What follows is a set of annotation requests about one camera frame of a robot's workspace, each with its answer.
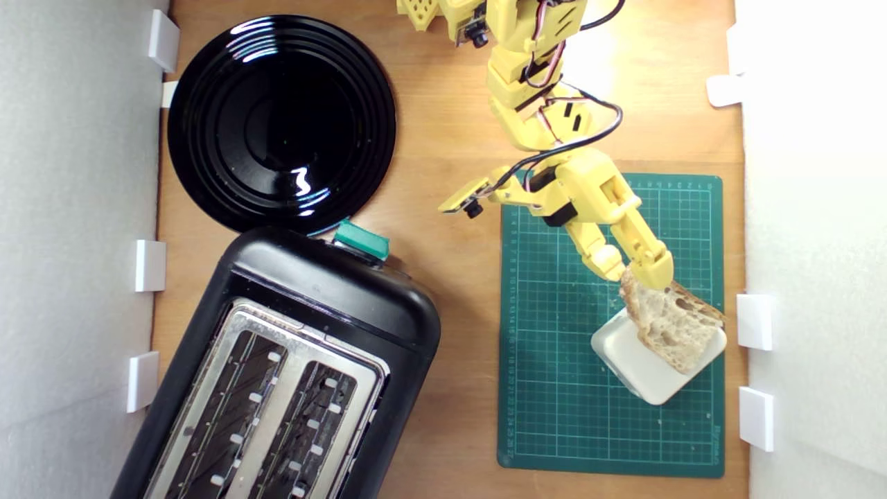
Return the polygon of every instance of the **white wall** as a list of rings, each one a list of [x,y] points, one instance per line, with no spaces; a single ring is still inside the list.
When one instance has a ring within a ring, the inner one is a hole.
[[[776,297],[754,499],[887,497],[887,5],[737,0],[749,293]]]
[[[157,210],[169,0],[0,0],[0,497],[107,496],[142,415],[129,356],[153,297],[133,293]]]

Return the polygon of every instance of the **black plate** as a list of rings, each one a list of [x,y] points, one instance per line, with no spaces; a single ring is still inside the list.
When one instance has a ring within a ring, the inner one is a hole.
[[[373,195],[395,128],[388,80],[359,40],[270,16],[222,33],[188,65],[169,152],[185,190],[221,224],[316,234]]]

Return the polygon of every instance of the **black wire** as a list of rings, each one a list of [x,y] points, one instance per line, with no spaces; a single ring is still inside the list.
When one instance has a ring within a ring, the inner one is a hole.
[[[495,191],[496,189],[502,187],[508,181],[508,179],[511,178],[512,175],[514,175],[521,168],[523,168],[524,166],[527,166],[530,163],[540,162],[540,161],[542,161],[546,158],[550,158],[556,154],[562,154],[562,153],[566,153],[567,151],[572,151],[573,149],[576,149],[578,147],[588,146],[589,144],[593,144],[594,142],[597,142],[598,140],[601,140],[604,137],[607,137],[609,134],[613,133],[613,131],[615,129],[619,128],[619,125],[622,124],[622,116],[623,116],[622,108],[620,106],[613,104],[611,102],[607,102],[606,100],[598,99],[597,97],[594,97],[592,94],[590,94],[582,89],[578,89],[576,87],[573,87],[573,88],[576,89],[580,94],[582,94],[582,97],[585,97],[586,99],[589,99],[600,106],[604,106],[608,109],[612,109],[613,111],[616,111],[616,117],[613,119],[613,122],[607,128],[603,129],[602,131],[599,131],[598,133],[592,135],[591,137],[588,137],[588,138],[582,139],[582,140],[577,140],[576,142],[570,142],[568,144],[564,144],[563,146],[555,147],[554,149],[548,149],[547,151],[543,151],[539,154],[535,154],[533,156],[530,156],[530,157],[520,160],[519,162],[515,163],[514,166],[512,166],[504,175],[502,175],[502,177],[499,177],[499,179],[496,181],[495,184],[493,184],[492,186],[485,189],[485,191],[492,192],[492,191]]]
[[[610,11],[609,14],[607,14],[606,16],[604,16],[598,20],[593,20],[592,22],[589,22],[587,24],[583,24],[579,28],[579,31],[585,31],[587,29],[596,28],[596,27],[600,26],[601,24],[606,23],[607,21],[615,18],[616,15],[619,13],[619,11],[622,10],[622,8],[624,6],[625,6],[625,0],[619,0],[618,2],[616,2],[616,7],[613,7],[613,10]]]

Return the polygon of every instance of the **white bracket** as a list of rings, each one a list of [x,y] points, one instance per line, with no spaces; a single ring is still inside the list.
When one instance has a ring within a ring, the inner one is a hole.
[[[130,382],[126,398],[126,412],[136,412],[154,400],[154,395],[157,394],[160,358],[158,352],[148,352],[137,357],[130,357]]]
[[[758,350],[773,349],[773,297],[736,295],[739,345]]]
[[[172,96],[176,93],[176,87],[178,87],[178,80],[174,82],[164,82],[163,83],[163,98],[161,99],[161,109],[169,109],[172,106]]]
[[[179,35],[178,26],[163,11],[154,9],[151,14],[151,38],[148,40],[148,57],[167,73],[176,71]]]
[[[739,388],[739,438],[773,452],[773,395]]]
[[[709,76],[705,82],[709,102],[714,107],[739,104],[745,97],[742,74],[749,65],[749,44],[738,22],[726,31],[726,52],[730,74]]]
[[[136,292],[166,288],[166,242],[136,241]]]

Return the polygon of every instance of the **bread crust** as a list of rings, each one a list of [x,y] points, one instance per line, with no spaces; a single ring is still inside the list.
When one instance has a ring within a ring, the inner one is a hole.
[[[651,337],[656,337],[660,339],[660,341],[665,342],[668,345],[676,345],[677,343],[673,342],[671,339],[670,331],[667,330],[659,330],[655,328],[655,325],[650,321],[649,323],[645,323],[643,320],[644,314],[641,311],[641,300],[639,296],[639,292],[642,284],[634,277],[630,268],[626,269],[623,273],[622,280],[619,285],[619,296],[622,297],[623,301],[625,301],[625,308],[628,312],[629,317],[632,318],[632,321],[638,327],[638,339],[644,344],[649,350],[659,355],[665,361],[667,361],[673,368],[675,368],[678,372],[688,373],[693,370],[695,367],[695,363],[698,362],[698,354],[691,354],[693,350],[697,347],[695,345],[688,345],[686,348],[687,357],[691,359],[695,359],[695,362],[687,365],[682,362],[678,362],[671,358],[670,356],[664,354],[662,351],[662,347],[654,343]],[[674,304],[683,309],[687,316],[692,317],[695,321],[698,321],[706,328],[724,328],[724,324],[726,323],[726,316],[717,308],[705,303],[699,297],[691,293],[688,289],[681,286],[676,281],[671,281],[671,284],[661,291],[663,293],[663,298],[671,296],[676,296],[674,299]],[[663,316],[667,315],[668,312],[674,314],[673,311],[663,311]]]

